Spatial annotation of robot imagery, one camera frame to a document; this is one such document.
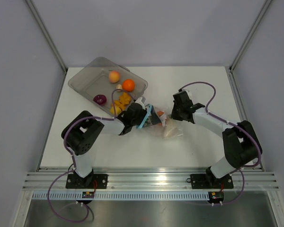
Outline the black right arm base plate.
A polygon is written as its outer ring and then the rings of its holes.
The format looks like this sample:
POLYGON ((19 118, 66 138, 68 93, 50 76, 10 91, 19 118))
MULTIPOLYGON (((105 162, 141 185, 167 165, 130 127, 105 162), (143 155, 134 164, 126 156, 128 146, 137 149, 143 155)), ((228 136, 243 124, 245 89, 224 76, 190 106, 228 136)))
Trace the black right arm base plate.
POLYGON ((233 189, 233 181, 230 175, 221 179, 208 179, 206 174, 191 174, 190 180, 192 189, 233 189))

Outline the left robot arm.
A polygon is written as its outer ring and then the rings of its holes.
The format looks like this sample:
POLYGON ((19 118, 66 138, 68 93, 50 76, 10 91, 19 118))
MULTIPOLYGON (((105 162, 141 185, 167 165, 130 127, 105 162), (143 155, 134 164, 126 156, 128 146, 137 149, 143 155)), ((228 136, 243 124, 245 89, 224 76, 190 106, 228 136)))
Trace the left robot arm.
POLYGON ((88 111, 81 112, 62 131, 61 137, 66 150, 71 154, 73 170, 68 171, 67 189, 105 189, 107 175, 94 173, 88 152, 100 134, 125 135, 133 127, 143 129, 162 125, 163 114, 155 111, 152 105, 132 103, 116 118, 93 116, 88 111))

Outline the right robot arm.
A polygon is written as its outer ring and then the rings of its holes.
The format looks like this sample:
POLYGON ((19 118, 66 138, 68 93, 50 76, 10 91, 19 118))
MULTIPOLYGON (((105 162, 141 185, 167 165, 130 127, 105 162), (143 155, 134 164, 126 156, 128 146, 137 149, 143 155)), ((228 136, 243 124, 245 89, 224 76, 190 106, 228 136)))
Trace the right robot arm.
POLYGON ((250 161, 260 161, 262 148, 250 122, 227 121, 211 113, 208 106, 194 104, 187 91, 182 89, 175 93, 173 98, 173 120, 202 126, 223 141, 224 156, 208 167, 200 177, 191 178, 192 182, 199 183, 201 188, 218 188, 226 183, 230 174, 246 166, 250 161))

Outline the clear zip top bag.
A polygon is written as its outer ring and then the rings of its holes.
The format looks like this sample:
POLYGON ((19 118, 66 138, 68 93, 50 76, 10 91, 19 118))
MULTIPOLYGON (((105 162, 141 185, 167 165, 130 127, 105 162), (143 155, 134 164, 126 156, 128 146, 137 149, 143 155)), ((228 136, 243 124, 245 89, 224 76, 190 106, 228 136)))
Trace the clear zip top bag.
POLYGON ((183 135, 182 128, 176 120, 171 119, 168 109, 158 108, 151 104, 147 104, 145 107, 146 115, 142 122, 136 126, 137 130, 163 140, 183 135))

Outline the fake fried chicken piece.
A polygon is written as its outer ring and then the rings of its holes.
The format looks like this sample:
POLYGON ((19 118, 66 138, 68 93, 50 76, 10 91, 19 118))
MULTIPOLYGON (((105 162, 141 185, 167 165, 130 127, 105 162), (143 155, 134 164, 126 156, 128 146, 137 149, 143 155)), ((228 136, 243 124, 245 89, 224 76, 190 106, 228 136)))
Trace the fake fried chicken piece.
POLYGON ((120 108, 121 110, 125 110, 126 107, 131 102, 132 98, 126 92, 123 92, 122 95, 119 96, 119 100, 114 100, 114 104, 116 107, 120 108))

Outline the orange fake orange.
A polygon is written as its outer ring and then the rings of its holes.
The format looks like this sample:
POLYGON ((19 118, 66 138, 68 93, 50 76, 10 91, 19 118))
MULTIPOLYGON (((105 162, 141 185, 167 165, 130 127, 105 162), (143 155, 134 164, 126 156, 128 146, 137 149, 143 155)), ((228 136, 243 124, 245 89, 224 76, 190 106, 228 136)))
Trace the orange fake orange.
POLYGON ((135 89, 135 82, 132 79, 126 79, 122 83, 122 88, 127 92, 132 92, 135 89))

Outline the white fake radish with leaves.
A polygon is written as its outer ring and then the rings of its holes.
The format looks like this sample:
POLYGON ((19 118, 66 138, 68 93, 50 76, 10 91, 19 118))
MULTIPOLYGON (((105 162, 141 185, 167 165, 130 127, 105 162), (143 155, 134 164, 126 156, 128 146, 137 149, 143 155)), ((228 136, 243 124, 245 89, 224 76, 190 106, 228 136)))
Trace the white fake radish with leaves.
POLYGON ((181 136, 181 135, 182 135, 182 131, 178 127, 177 121, 172 119, 171 115, 169 114, 165 121, 165 126, 163 130, 163 138, 170 139, 170 138, 181 136))

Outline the orange fake pumpkin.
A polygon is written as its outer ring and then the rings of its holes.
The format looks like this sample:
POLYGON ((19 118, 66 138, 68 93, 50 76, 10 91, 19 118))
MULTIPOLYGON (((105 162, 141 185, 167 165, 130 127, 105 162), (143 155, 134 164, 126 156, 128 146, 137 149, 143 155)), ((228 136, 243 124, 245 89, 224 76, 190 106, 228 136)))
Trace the orange fake pumpkin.
POLYGON ((159 117, 162 117, 164 114, 165 114, 165 113, 164 113, 163 111, 158 111, 158 112, 157 112, 157 115, 158 115, 159 117))

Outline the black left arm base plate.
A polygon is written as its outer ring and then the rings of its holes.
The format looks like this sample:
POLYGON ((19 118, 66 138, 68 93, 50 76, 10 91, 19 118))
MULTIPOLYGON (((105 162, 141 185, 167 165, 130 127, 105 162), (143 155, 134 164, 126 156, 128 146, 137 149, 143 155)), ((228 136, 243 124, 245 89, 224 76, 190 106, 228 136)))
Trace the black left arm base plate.
POLYGON ((93 174, 85 178, 77 174, 67 176, 66 189, 106 189, 108 182, 107 174, 93 174))

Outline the purple fake onion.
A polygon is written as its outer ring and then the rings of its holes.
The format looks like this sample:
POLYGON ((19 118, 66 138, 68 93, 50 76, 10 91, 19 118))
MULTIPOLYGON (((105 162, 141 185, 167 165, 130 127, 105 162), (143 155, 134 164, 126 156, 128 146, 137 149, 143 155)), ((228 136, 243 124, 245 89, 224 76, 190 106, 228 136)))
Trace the purple fake onion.
POLYGON ((96 95, 94 98, 93 98, 93 101, 100 105, 100 106, 103 106, 104 104, 106 104, 107 102, 107 98, 105 95, 102 95, 102 94, 99 94, 99 95, 96 95))

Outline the fake peach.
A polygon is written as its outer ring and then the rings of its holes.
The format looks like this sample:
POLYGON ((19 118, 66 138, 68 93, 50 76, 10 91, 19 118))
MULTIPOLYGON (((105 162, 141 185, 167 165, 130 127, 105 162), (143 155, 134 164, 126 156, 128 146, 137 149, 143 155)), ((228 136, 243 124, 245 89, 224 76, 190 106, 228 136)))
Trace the fake peach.
POLYGON ((117 83, 121 78, 121 75, 118 71, 110 71, 109 75, 108 75, 108 79, 110 83, 117 83))

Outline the beige fake garlic bulb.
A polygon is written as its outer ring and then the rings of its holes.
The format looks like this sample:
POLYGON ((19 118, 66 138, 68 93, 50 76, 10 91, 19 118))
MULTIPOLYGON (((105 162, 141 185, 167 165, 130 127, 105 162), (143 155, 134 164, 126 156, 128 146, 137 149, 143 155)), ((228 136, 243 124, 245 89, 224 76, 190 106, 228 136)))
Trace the beige fake garlic bulb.
POLYGON ((116 86, 116 89, 117 89, 117 92, 121 92, 121 91, 123 90, 123 87, 122 87, 121 84, 118 84, 118 85, 116 86))

